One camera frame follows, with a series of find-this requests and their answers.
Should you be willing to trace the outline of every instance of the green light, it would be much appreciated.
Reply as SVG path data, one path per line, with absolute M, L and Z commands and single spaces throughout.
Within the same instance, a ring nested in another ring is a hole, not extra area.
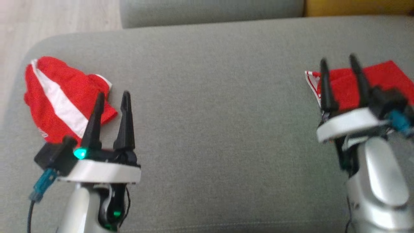
M 114 215 L 116 218 L 119 218 L 119 216 L 121 216 L 121 211 L 114 211 L 114 212 L 113 212 L 113 215 Z
M 79 147 L 78 149 L 76 149 L 73 154 L 78 158 L 78 159 L 84 159 L 86 157 L 86 152 L 87 149 L 86 148 L 82 148 Z

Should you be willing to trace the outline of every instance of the light wood floor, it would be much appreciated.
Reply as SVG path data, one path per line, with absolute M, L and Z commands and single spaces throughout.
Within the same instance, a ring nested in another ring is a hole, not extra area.
M 121 29 L 118 0 L 0 0 L 0 125 L 25 53 L 50 36 Z

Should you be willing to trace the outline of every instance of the red cloth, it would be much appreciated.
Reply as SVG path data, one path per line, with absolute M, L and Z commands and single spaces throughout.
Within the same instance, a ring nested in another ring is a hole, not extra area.
M 363 69 L 371 87 L 380 86 L 383 90 L 397 88 L 414 105 L 414 84 L 398 68 L 393 61 L 387 61 Z M 320 77 L 319 72 L 312 72 L 313 76 Z M 350 68 L 330 71 L 332 90 L 339 109 L 357 108 L 359 104 L 358 83 Z M 317 94 L 320 96 L 320 82 L 318 82 Z
M 107 99 L 112 86 L 100 75 L 85 75 L 53 57 L 33 60 L 25 78 L 24 101 L 41 135 L 51 143 L 61 143 L 65 135 L 80 143 L 98 94 L 103 92 Z M 101 123 L 108 123 L 116 115 L 105 101 Z

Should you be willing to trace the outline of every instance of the mustard yellow fabric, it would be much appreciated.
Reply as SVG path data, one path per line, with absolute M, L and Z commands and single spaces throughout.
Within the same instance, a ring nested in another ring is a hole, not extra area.
M 306 16 L 408 15 L 414 0 L 306 0 Z

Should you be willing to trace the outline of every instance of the gray cushion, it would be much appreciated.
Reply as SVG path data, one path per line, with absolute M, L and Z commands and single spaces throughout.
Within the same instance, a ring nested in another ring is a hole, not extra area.
M 414 18 L 329 17 L 154 27 L 46 39 L 24 58 L 2 126 L 3 232 L 24 232 L 43 139 L 23 101 L 24 68 L 43 55 L 130 90 L 142 179 L 123 232 L 342 232 L 346 175 L 317 143 L 320 113 L 304 80 L 322 57 L 348 67 L 393 60 L 414 77 Z M 111 147 L 120 118 L 102 129 Z M 393 137 L 414 193 L 412 144 Z M 35 206 L 54 232 L 73 186 Z
M 121 0 L 123 28 L 301 17 L 304 0 Z

